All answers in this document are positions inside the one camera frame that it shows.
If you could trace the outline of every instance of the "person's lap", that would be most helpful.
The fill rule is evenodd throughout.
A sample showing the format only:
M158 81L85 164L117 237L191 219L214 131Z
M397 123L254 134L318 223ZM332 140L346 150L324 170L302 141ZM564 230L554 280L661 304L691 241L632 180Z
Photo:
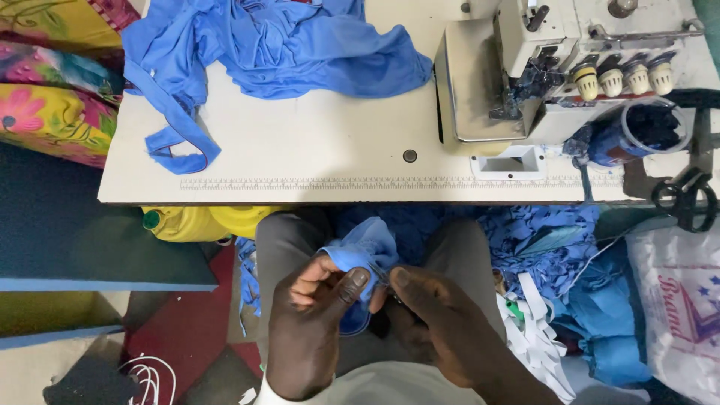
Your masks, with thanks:
M271 297L275 286L307 263L332 238L332 228L320 208L274 213L258 225L256 247L262 307L257 345L262 364L267 362ZM459 285L505 339L505 327L495 301L487 238L475 221L452 221L437 230L426 244L423 267L441 272ZM336 373L343 375L362 365L386 360L413 361L413 358L393 334L380 339L364 331L340 339Z

